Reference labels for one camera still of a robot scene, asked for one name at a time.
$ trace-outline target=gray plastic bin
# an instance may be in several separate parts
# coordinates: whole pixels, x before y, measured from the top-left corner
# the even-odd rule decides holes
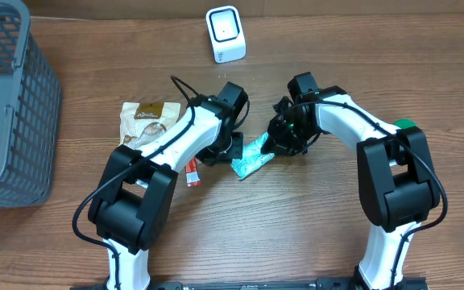
[[[51,192],[60,83],[19,0],[0,0],[0,207],[44,203]]]

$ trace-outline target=wall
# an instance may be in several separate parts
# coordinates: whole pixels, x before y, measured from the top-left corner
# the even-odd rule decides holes
[[[202,18],[232,4],[243,17],[464,13],[464,0],[23,0],[34,16],[79,19]]]

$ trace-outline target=blue wrapper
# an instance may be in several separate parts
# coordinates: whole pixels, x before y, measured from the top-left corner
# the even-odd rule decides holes
[[[267,133],[262,134],[257,140],[242,148],[241,159],[232,159],[230,166],[238,174],[240,180],[245,179],[275,157],[273,153],[261,154],[261,147],[266,142],[267,137]]]

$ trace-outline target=red and white package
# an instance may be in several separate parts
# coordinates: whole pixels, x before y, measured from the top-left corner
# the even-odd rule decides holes
[[[188,187],[201,185],[201,180],[200,180],[200,177],[198,176],[198,171],[197,171],[196,157],[193,157],[191,161],[189,161],[189,163],[185,165],[185,176],[187,177]]]

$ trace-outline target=wooden table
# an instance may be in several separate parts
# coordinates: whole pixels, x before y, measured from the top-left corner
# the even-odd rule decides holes
[[[450,211],[415,237],[405,274],[426,276],[431,289],[464,289],[464,14],[243,22],[246,58],[220,65],[202,19],[33,23],[64,88],[56,174],[46,205],[0,209],[0,289],[67,289],[108,275],[106,251],[76,238],[71,218],[118,145],[123,102],[184,103],[171,74],[207,94],[233,81],[251,99],[241,128],[250,142],[266,131],[288,81],[307,71],[375,116],[410,118],[425,131]],[[355,157],[332,135],[244,181],[228,165],[199,173],[200,188],[180,176],[151,249],[152,275],[184,282],[350,276],[363,257],[369,221]],[[95,236],[82,217],[82,231]]]

